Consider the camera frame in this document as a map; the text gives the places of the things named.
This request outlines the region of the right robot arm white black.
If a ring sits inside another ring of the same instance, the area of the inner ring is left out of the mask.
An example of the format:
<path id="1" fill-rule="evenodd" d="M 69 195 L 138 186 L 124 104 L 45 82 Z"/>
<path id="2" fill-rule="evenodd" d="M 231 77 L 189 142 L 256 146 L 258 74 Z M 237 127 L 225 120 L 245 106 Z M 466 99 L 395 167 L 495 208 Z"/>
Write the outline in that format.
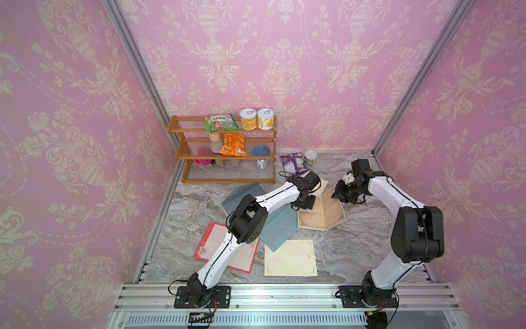
<path id="1" fill-rule="evenodd" d="M 394 216 L 391 251 L 362 281 L 361 299 L 382 307 L 395 295 L 397 285 L 417 267 L 445 252 L 443 213 L 426 206 L 397 186 L 383 171 L 372 170 L 367 159 L 351 163 L 351 170 L 336 184 L 332 198 L 345 204 L 362 204 L 359 197 L 374 196 Z"/>

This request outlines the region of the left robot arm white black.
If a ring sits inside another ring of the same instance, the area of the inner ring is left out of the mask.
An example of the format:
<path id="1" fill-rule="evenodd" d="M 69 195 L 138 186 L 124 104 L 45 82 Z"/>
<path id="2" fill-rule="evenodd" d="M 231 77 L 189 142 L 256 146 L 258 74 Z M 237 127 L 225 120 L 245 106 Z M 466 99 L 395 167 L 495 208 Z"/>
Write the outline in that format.
<path id="1" fill-rule="evenodd" d="M 207 306 L 227 266 L 242 248 L 259 238 L 267 217 L 283 206 L 290 206 L 296 211 L 313 209 L 316 196 L 312 193 L 320 185 L 321 179 L 310 171 L 304 177 L 292 175 L 286 178 L 282 186 L 264 195 L 244 196 L 237 208 L 227 216 L 227 233 L 218 250 L 188 279 L 186 287 L 190 303 L 198 308 Z"/>

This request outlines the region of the dark grey envelope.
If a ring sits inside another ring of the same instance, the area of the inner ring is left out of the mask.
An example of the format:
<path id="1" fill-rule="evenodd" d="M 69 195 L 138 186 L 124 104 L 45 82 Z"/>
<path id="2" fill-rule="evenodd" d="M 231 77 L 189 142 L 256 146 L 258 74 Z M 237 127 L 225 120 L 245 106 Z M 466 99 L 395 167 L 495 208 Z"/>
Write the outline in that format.
<path id="1" fill-rule="evenodd" d="M 221 203 L 223 210 L 229 215 L 231 212 L 235 211 L 246 195 L 251 195 L 252 197 L 257 197 L 264 195 L 266 191 L 260 186 L 260 184 L 247 184 L 242 185 L 236 188 L 224 201 Z"/>

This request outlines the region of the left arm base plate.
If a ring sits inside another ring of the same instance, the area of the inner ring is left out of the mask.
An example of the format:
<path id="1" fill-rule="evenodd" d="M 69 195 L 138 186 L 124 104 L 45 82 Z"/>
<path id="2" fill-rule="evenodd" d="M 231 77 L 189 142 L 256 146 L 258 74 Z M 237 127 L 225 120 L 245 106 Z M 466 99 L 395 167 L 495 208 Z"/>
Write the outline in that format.
<path id="1" fill-rule="evenodd" d="M 219 285 L 195 296 L 187 286 L 178 288 L 174 308 L 230 308 L 231 286 Z"/>

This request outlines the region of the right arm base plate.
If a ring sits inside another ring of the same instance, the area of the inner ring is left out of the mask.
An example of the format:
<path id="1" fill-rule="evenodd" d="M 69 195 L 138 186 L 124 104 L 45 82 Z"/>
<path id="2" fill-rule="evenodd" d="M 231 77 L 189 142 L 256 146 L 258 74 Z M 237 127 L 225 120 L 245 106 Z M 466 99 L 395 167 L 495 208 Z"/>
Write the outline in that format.
<path id="1" fill-rule="evenodd" d="M 396 290 L 381 290 L 372 288 L 372 291 L 364 290 L 361 286 L 347 285 L 339 286 L 335 292 L 343 308 L 394 308 L 399 305 Z"/>

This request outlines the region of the cream envelope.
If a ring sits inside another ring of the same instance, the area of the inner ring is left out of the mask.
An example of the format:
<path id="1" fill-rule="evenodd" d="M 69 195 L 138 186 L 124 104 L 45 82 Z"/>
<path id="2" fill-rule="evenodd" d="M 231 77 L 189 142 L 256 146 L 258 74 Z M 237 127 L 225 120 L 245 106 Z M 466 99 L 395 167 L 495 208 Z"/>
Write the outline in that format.
<path id="1" fill-rule="evenodd" d="M 309 188 L 302 192 L 302 195 L 313 195 L 320 197 L 326 188 L 328 181 L 321 178 L 318 174 L 313 171 L 308 171 L 303 175 L 300 175 L 300 180 Z"/>

